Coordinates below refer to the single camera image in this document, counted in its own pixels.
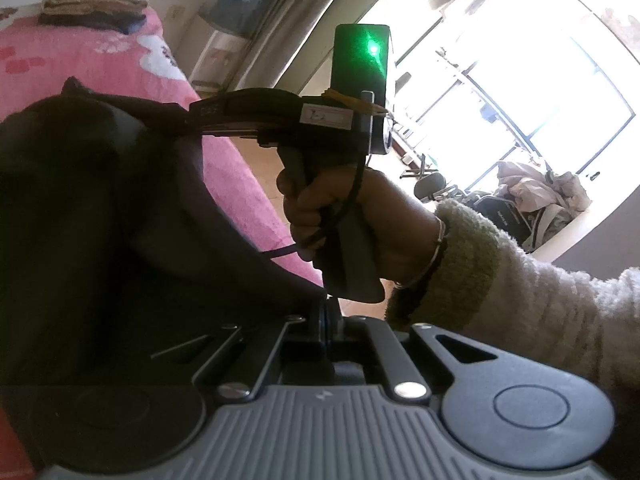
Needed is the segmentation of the white fuzzy sleeve forearm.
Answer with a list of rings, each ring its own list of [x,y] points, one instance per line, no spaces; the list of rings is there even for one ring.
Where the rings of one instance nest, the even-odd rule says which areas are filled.
[[[620,410],[639,401],[639,271],[601,281],[526,255],[487,219],[453,200],[436,209],[447,228],[434,266],[395,290],[396,328],[435,324],[582,376]]]

